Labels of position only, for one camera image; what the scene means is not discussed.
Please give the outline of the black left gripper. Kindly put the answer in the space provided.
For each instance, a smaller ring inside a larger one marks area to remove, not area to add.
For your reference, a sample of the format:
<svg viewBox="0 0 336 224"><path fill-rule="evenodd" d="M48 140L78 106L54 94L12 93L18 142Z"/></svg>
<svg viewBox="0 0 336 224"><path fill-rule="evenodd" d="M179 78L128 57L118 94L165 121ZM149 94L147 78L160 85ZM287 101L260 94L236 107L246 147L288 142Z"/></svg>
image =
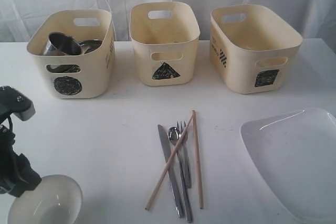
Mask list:
<svg viewBox="0 0 336 224"><path fill-rule="evenodd" d="M1 194L21 197L24 192L35 190L41 177L24 154L15 153L14 143L15 134L1 125Z"/></svg>

